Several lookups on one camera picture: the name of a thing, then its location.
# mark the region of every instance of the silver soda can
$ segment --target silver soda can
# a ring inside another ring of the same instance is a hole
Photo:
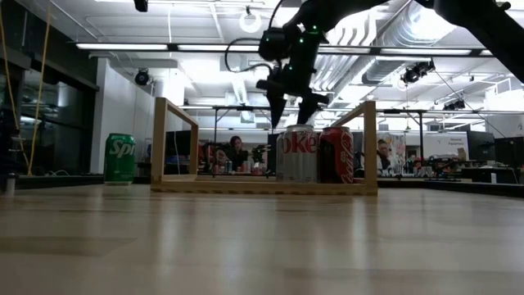
[[[287,127],[283,136],[283,178],[291,183],[317,182],[318,135],[310,125]]]
[[[277,181],[284,180],[284,133],[280,133],[277,137]]]

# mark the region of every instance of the diet coke can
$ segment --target diet coke can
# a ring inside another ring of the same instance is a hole
[[[309,125],[293,125],[283,135],[283,178],[285,182],[317,182],[318,137]]]
[[[318,181],[353,183],[353,134],[346,127],[324,128],[318,144]]]
[[[277,137],[277,181],[284,180],[284,133]]]

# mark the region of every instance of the wooden frame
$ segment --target wooden frame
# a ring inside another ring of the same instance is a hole
[[[165,118],[170,111],[192,126],[191,174],[164,175]],[[364,102],[346,114],[332,126],[343,126],[357,116],[364,115],[364,151],[367,157],[364,179],[354,184],[289,184],[276,182],[275,178],[255,176],[198,176],[198,124],[184,111],[157,98],[155,125],[153,130],[153,160],[151,164],[151,190],[174,193],[225,193],[225,194],[268,194],[268,195],[371,195],[377,196],[377,126],[375,102]]]
[[[168,112],[191,126],[191,160],[189,175],[164,175],[165,163],[165,122]],[[153,148],[151,159],[151,184],[162,184],[167,180],[195,180],[198,171],[198,123],[185,111],[171,103],[167,98],[156,98],[155,120],[153,125]]]
[[[377,189],[377,106],[375,102],[364,102],[345,114],[332,126],[344,126],[354,118],[364,115],[364,182],[373,190]]]

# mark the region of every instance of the camera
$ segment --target camera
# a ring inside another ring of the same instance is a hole
[[[140,12],[147,12],[147,0],[134,0],[134,8]]]
[[[139,69],[137,75],[134,77],[134,83],[140,86],[146,86],[149,83],[148,69]]]

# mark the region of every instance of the glass wall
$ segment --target glass wall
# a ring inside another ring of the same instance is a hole
[[[25,150],[28,156],[31,143],[35,140],[33,174],[87,173],[93,133],[94,100],[89,97],[89,93],[53,80],[52,77],[44,78],[38,118],[35,117],[35,112],[41,79],[39,72],[25,72],[21,99],[20,132],[22,138],[26,138]]]
[[[22,70],[11,65],[9,75],[11,76],[11,86],[15,107],[17,107],[17,94],[20,87]],[[7,74],[3,67],[0,67],[0,174],[11,172],[25,173],[25,162],[18,162],[18,147],[13,143],[12,138],[17,136],[16,122],[11,108],[11,98],[7,87]]]

